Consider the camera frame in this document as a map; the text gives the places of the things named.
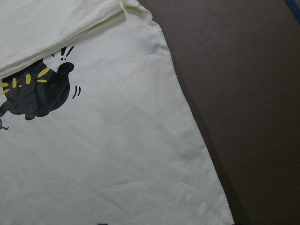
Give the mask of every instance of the black cat graphic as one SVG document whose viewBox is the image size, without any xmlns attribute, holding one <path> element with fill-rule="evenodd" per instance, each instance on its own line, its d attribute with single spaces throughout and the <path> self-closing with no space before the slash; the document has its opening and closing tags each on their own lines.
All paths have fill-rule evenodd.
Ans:
<svg viewBox="0 0 300 225">
<path fill-rule="evenodd" d="M 56 73 L 39 60 L 4 78 L 0 94 L 5 94 L 7 101 L 0 106 L 0 117 L 10 111 L 15 115 L 25 114 L 27 120 L 32 120 L 61 107 L 69 96 L 69 73 L 73 69 L 72 63 L 65 62 Z"/>
</svg>

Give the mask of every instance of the cream fabric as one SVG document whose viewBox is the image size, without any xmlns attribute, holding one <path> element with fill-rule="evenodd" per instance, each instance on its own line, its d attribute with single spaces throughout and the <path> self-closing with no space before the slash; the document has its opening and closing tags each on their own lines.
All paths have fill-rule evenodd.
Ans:
<svg viewBox="0 0 300 225">
<path fill-rule="evenodd" d="M 0 224 L 233 224 L 149 11 L 0 4 Z"/>
</svg>

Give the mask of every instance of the printed graphic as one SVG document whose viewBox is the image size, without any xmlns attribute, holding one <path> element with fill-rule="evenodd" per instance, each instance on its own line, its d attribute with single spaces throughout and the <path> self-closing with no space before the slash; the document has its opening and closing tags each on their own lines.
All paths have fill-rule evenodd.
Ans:
<svg viewBox="0 0 300 225">
<path fill-rule="evenodd" d="M 70 48 L 65 58 L 71 53 Z M 0 117 L 7 111 L 15 115 L 25 115 L 25 119 L 32 120 L 35 117 L 44 117 L 49 112 L 61 107 L 67 100 L 70 92 L 69 73 L 74 65 L 65 62 L 59 65 L 57 72 L 39 60 L 22 71 L 6 77 L 0 83 L 7 101 L 0 106 Z"/>
<path fill-rule="evenodd" d="M 8 128 L 5 128 L 5 127 L 2 126 L 2 120 L 0 119 L 0 130 L 1 130 L 1 129 L 8 130 Z"/>
<path fill-rule="evenodd" d="M 81 93 L 81 87 L 78 87 L 78 94 L 77 94 L 77 85 L 75 85 L 75 93 L 74 93 L 74 95 L 73 95 L 72 99 L 74 99 L 74 98 L 75 98 L 76 94 L 77 94 L 77 96 L 79 96 L 79 95 L 80 95 L 80 93 Z"/>
</svg>

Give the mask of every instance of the yellow stripe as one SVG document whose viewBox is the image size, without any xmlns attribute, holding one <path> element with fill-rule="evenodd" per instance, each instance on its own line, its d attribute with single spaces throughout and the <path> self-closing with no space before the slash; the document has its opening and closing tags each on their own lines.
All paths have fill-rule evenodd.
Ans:
<svg viewBox="0 0 300 225">
<path fill-rule="evenodd" d="M 15 88 L 17 86 L 17 79 L 14 77 L 13 78 L 13 88 Z"/>
<path fill-rule="evenodd" d="M 49 70 L 50 70 L 49 67 L 47 67 L 46 69 L 43 69 L 41 72 L 39 72 L 37 77 L 40 78 L 41 76 L 44 76 L 46 73 L 48 73 Z"/>
<path fill-rule="evenodd" d="M 26 84 L 27 84 L 27 85 L 30 84 L 30 82 L 31 82 L 31 75 L 30 75 L 30 74 L 27 74 L 27 75 L 26 75 L 25 81 L 26 81 Z"/>
<path fill-rule="evenodd" d="M 0 87 L 4 88 L 7 87 L 9 84 L 8 83 L 0 83 Z"/>
<path fill-rule="evenodd" d="M 9 89 L 6 89 L 5 91 L 1 92 L 0 95 L 3 95 L 3 94 L 5 94 L 8 91 L 9 91 Z"/>
</svg>

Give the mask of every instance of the cartoon cat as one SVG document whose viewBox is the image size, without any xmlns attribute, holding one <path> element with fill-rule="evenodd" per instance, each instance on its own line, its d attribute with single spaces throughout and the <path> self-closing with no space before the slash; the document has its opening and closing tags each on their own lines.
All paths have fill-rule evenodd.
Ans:
<svg viewBox="0 0 300 225">
<path fill-rule="evenodd" d="M 39 60 L 4 78 L 0 94 L 5 94 L 7 101 L 0 106 L 0 117 L 10 111 L 15 115 L 25 114 L 26 120 L 32 120 L 61 107 L 69 96 L 69 73 L 73 69 L 72 63 L 65 62 L 55 72 Z"/>
</svg>

